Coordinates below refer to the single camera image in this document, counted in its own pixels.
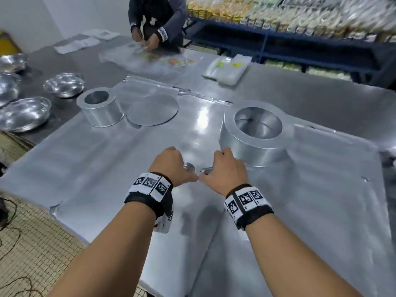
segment folded white cloth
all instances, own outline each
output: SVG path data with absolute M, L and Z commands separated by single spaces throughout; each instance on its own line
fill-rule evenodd
M 100 30 L 100 29 L 87 30 L 87 31 L 84 31 L 82 34 L 84 34 L 86 36 L 95 37 L 98 39 L 104 39 L 106 41 L 109 41 L 109 40 L 121 35 L 117 32 L 111 32 L 108 30 Z
M 55 51 L 59 54 L 66 54 L 70 52 L 74 52 L 83 48 L 93 47 L 100 44 L 100 40 L 96 38 L 86 38 L 82 40 L 73 41 L 70 44 L 54 47 Z

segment right hand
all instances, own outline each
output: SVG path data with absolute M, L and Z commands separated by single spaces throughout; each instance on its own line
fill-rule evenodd
M 225 148 L 223 152 L 215 152 L 213 172 L 209 175 L 201 173 L 199 180 L 216 193 L 227 197 L 238 185 L 248 183 L 248 171 L 245 163 L 235 159 L 230 148 Z
M 143 40 L 142 32 L 138 27 L 132 29 L 132 38 L 134 41 L 140 42 Z

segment gray sleeve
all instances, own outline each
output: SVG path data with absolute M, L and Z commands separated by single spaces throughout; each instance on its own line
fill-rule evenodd
M 168 36 L 168 40 L 174 39 L 181 33 L 181 29 L 187 19 L 186 0 L 169 0 L 169 4 L 173 9 L 173 16 L 163 26 Z
M 133 25 L 136 25 L 140 28 L 143 19 L 142 8 L 141 5 L 139 4 L 139 1 L 140 0 L 129 0 L 128 17 L 129 17 L 129 25 L 131 28 Z

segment metal disc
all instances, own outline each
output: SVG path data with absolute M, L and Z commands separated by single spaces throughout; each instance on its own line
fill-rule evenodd
M 155 126 L 173 118 L 179 111 L 175 98 L 164 94 L 147 96 L 134 103 L 126 114 L 129 121 L 141 126 Z

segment beige tile floor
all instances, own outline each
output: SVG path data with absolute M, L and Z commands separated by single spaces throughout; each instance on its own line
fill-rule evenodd
M 9 165 L 32 146 L 0 132 L 0 161 Z M 0 193 L 10 223 L 0 230 L 0 296 L 43 297 L 84 247 L 40 208 Z M 145 296 L 140 286 L 131 297 Z

